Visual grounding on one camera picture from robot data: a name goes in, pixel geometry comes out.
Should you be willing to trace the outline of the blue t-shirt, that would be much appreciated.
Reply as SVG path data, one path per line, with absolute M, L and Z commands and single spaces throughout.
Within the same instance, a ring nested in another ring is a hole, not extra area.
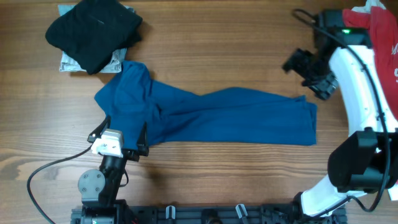
M 205 95 L 153 79 L 143 63 L 125 61 L 123 69 L 95 95 L 135 149 L 143 126 L 150 146 L 163 142 L 248 142 L 316 144 L 317 106 L 304 96 L 289 98 L 231 87 Z

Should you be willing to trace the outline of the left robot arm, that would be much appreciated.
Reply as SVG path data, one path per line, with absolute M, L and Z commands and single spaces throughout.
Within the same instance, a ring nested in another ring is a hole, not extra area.
M 78 180 L 82 208 L 71 214 L 71 224 L 122 224 L 138 223 L 139 220 L 125 200 L 118 200 L 122 177 L 127 175 L 127 161 L 139 161 L 141 156 L 149 155 L 147 123 L 144 123 L 136 142 L 136 149 L 124 147 L 121 131 L 111 129 L 111 117 L 88 136 L 91 150 L 103 156 L 98 169 L 84 172 Z

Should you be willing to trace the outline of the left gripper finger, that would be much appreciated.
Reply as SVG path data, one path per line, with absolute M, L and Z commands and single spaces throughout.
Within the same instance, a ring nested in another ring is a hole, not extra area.
M 149 145 L 147 139 L 147 123 L 144 122 L 142 129 L 140 131 L 139 137 L 136 142 L 137 151 L 140 156 L 149 155 Z
M 102 123 L 97 126 L 89 135 L 87 138 L 87 141 L 90 143 L 94 143 L 94 141 L 98 138 L 101 137 L 103 132 L 110 127 L 111 124 L 111 117 L 110 115 L 107 115 L 105 119 L 102 121 Z

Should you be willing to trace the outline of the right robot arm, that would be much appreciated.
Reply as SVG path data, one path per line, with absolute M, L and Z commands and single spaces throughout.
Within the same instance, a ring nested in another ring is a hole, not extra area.
M 313 29 L 317 51 L 297 49 L 282 68 L 298 73 L 319 99 L 340 90 L 349 136 L 330 154 L 326 176 L 295 196 L 290 219 L 322 220 L 346 203 L 374 194 L 371 212 L 397 182 L 397 120 L 377 74 L 376 46 L 368 30 L 345 24 L 341 10 L 313 15 L 293 9 L 292 15 Z

